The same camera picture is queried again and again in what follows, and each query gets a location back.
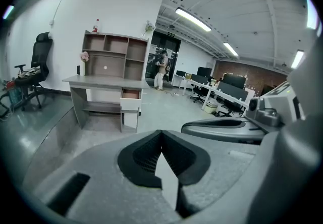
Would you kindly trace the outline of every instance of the ceiling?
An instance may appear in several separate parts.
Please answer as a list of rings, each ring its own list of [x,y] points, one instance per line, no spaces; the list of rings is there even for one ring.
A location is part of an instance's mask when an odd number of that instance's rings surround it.
[[[177,7],[194,14],[212,30],[206,32],[177,15]],[[289,72],[296,51],[309,51],[316,40],[316,32],[306,29],[306,21],[306,0],[163,0],[156,27],[218,60]],[[234,48],[238,58],[224,42]]]

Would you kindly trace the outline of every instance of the exit sign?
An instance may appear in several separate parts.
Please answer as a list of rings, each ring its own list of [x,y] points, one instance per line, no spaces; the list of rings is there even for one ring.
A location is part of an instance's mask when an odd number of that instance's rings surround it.
[[[175,34],[171,33],[171,32],[167,32],[167,35],[168,36],[171,36],[171,37],[175,37]]]

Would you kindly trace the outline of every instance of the person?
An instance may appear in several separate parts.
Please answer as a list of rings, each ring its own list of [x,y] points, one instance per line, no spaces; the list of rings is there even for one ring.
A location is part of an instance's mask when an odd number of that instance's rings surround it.
[[[161,52],[161,56],[163,57],[162,63],[156,63],[159,66],[159,71],[155,76],[154,88],[157,90],[163,90],[163,77],[166,73],[166,67],[168,64],[167,52],[165,50]]]

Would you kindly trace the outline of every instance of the pink flower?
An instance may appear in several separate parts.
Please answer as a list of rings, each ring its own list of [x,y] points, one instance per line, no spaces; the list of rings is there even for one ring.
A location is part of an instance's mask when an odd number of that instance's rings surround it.
[[[80,58],[83,62],[88,62],[89,61],[89,54],[87,52],[83,52],[80,54]]]

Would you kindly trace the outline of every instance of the sign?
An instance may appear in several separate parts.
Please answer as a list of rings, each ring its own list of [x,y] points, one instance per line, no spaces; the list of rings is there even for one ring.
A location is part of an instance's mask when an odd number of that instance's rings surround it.
[[[157,47],[157,45],[151,44],[150,49],[149,49],[149,53],[155,54],[156,53],[156,47]]]
[[[175,37],[175,34],[171,33],[171,32],[167,32],[167,35],[168,36],[171,36],[171,37]]]
[[[173,50],[166,48],[166,52],[167,52],[167,57],[168,58],[172,58],[172,51]]]

